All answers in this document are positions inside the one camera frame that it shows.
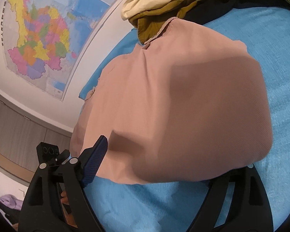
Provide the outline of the colourful wall map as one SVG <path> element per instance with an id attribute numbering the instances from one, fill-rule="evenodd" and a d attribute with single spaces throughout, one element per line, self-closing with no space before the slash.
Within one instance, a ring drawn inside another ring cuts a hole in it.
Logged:
<path id="1" fill-rule="evenodd" d="M 84 44 L 108 9 L 102 0 L 5 0 L 7 68 L 62 100 Z"/>

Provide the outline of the pink beige coat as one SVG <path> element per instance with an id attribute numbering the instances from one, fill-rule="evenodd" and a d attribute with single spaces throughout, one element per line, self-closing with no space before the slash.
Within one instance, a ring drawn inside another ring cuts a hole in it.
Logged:
<path id="1" fill-rule="evenodd" d="M 97 174 L 120 184 L 203 181 L 260 161 L 273 140 L 260 64 L 239 40 L 169 19 L 103 68 L 72 156 L 102 135 L 108 151 Z"/>

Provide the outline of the grey wardrobe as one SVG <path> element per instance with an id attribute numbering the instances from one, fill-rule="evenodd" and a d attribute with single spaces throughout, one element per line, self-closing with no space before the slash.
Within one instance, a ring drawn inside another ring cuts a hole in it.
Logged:
<path id="1" fill-rule="evenodd" d="M 69 148 L 71 132 L 47 123 L 0 95 L 0 168 L 28 184 L 38 167 L 36 147 L 45 142 Z"/>

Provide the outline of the purple cloth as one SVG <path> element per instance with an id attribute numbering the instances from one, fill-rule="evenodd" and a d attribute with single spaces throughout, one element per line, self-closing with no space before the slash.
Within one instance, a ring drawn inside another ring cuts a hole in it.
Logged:
<path id="1" fill-rule="evenodd" d="M 23 201 L 17 199 L 15 196 L 11 194 L 2 195 L 0 197 L 0 202 L 4 204 L 6 207 L 13 209 L 13 210 L 21 210 Z"/>

